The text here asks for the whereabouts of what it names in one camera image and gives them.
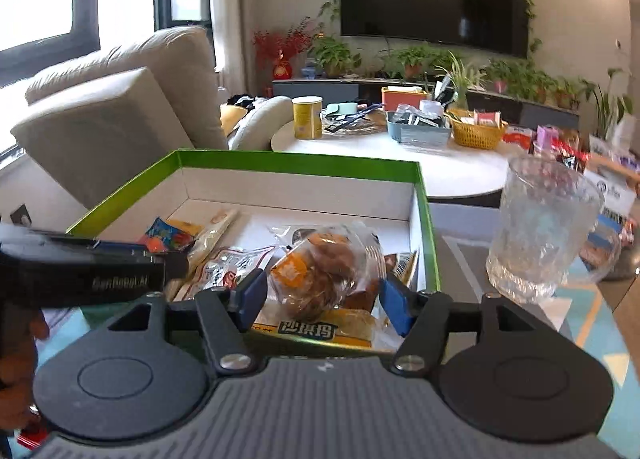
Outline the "person's left hand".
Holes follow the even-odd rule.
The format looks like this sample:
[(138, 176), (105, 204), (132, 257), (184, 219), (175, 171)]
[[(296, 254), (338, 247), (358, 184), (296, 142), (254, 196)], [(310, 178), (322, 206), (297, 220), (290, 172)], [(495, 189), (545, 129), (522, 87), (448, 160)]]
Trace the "person's left hand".
[(28, 330), (12, 349), (1, 358), (1, 430), (24, 429), (35, 420), (29, 407), (32, 380), (38, 363), (37, 340), (49, 338), (49, 326), (41, 311), (29, 324)]

